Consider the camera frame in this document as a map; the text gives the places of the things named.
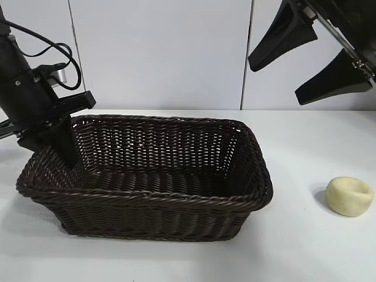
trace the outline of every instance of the round foam object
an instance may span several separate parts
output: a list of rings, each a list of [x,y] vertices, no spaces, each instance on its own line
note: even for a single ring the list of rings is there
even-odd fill
[[[352,177],[337,177],[327,187],[328,205],[343,216],[360,216],[370,207],[374,191],[369,185]]]

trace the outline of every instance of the white wall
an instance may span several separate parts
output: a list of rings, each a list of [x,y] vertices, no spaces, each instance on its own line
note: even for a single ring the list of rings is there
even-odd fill
[[[70,0],[97,108],[239,109],[251,0]]]
[[[97,108],[239,109],[251,0],[70,0],[86,87]],[[269,28],[281,0],[255,0],[250,51]],[[5,17],[77,53],[68,0],[0,0]],[[376,90],[300,106],[294,91],[324,68],[341,46],[319,24],[319,40],[263,70],[247,67],[244,109],[376,109]],[[46,45],[13,30],[20,47]],[[32,67],[65,58],[55,50]],[[76,82],[73,67],[67,70]],[[55,88],[59,96],[70,91]]]
[[[273,21],[281,0],[255,0],[250,52],[261,41]],[[249,67],[244,92],[244,109],[376,110],[376,90],[346,94],[300,106],[295,90],[319,73],[339,53],[341,46],[315,22],[319,40],[301,46],[260,70]]]
[[[71,16],[66,0],[1,0],[1,7],[7,20],[31,29],[54,42],[64,42],[73,50],[77,59],[75,41],[72,32]],[[12,34],[17,38],[19,47],[28,54],[35,54],[45,49],[47,45],[32,36],[12,29]],[[48,53],[38,58],[27,58],[31,67],[43,64],[66,62],[67,59],[58,51],[51,49]],[[76,84],[77,75],[71,65],[66,69],[68,83]],[[68,91],[60,87],[54,89],[62,96],[83,92],[83,86],[77,91]]]

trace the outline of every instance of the wicker basket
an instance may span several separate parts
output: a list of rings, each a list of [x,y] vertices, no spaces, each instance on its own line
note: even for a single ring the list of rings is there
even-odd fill
[[[233,238],[273,195],[251,130],[234,120],[72,119],[79,163],[45,147],[17,181],[70,234],[124,239]]]

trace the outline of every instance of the basket rim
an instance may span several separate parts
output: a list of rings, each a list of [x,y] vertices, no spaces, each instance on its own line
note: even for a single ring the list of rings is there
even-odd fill
[[[212,119],[212,118],[195,118],[195,117],[158,117],[158,116],[125,116],[125,115],[80,115],[72,118],[72,123],[77,123],[85,119],[138,119],[145,122],[160,122],[168,121],[171,123],[187,123],[193,122],[195,124],[208,123],[223,123],[229,122],[229,125],[238,125],[244,128],[247,138],[253,135],[251,129],[243,122],[230,119]],[[121,190],[106,190],[95,188],[90,191],[81,187],[72,187],[69,190],[58,187],[36,186],[30,179],[29,174],[32,169],[32,163],[38,159],[39,153],[34,153],[24,167],[21,175],[17,180],[17,190],[25,197],[31,197],[35,202],[40,203],[66,203],[66,204],[113,204],[113,205],[152,205],[170,207],[176,203],[177,207],[187,206],[192,209],[196,206],[198,209],[213,205],[214,209],[236,209],[244,211],[255,211],[263,208],[271,201],[273,197],[273,185],[271,184],[270,175],[266,169],[266,164],[259,144],[253,144],[255,149],[259,152],[258,166],[263,167],[263,196],[260,195],[255,199],[252,194],[231,197],[218,196],[200,196],[184,193],[162,193],[151,192],[147,190],[137,191],[121,191]]]

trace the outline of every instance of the black cable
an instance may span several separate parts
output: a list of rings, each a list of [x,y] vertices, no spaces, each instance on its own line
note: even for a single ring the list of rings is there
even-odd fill
[[[39,40],[46,42],[48,45],[54,47],[60,53],[64,54],[69,59],[69,61],[72,62],[72,64],[75,66],[75,69],[77,71],[78,80],[77,80],[76,85],[75,86],[66,86],[61,81],[59,81],[57,78],[55,78],[54,76],[51,76],[49,78],[55,80],[57,84],[59,84],[61,87],[64,87],[67,90],[76,90],[76,89],[78,89],[80,87],[80,85],[81,85],[81,79],[82,79],[82,74],[81,74],[81,70],[80,70],[79,65],[77,64],[76,60],[72,57],[72,55],[70,55],[67,51],[65,51],[63,48],[61,48],[59,45],[57,45],[56,43],[52,42],[48,38],[45,38],[44,36],[42,36],[42,35],[34,32],[34,31],[31,31],[30,29],[24,28],[23,26],[17,25],[17,24],[15,24],[13,22],[9,22],[6,19],[0,19],[0,23],[2,23],[4,25],[8,25],[11,28],[18,29],[19,31],[25,32],[25,33],[27,33],[27,34],[29,34],[31,36],[34,36],[34,37],[38,38]]]
[[[52,48],[52,46],[49,46],[49,47],[47,47],[46,49],[40,51],[39,53],[37,53],[37,54],[35,54],[35,55],[29,55],[29,54],[26,54],[24,51],[22,51],[22,50],[20,49],[20,47],[17,45],[17,42],[16,42],[16,41],[13,41],[13,45],[14,45],[14,47],[16,48],[16,50],[17,50],[19,53],[21,53],[21,54],[23,54],[23,56],[25,56],[25,57],[29,57],[29,58],[35,58],[35,57],[42,56],[43,54],[45,54],[48,50],[50,50],[50,49]],[[72,56],[72,54],[73,54],[72,49],[71,49],[71,47],[69,47],[67,44],[65,44],[65,43],[56,43],[56,45],[63,46],[64,48],[66,48],[66,49],[68,50],[70,56]],[[69,66],[70,62],[71,62],[71,60],[69,60],[67,63],[65,63],[64,68],[66,68],[67,66]]]

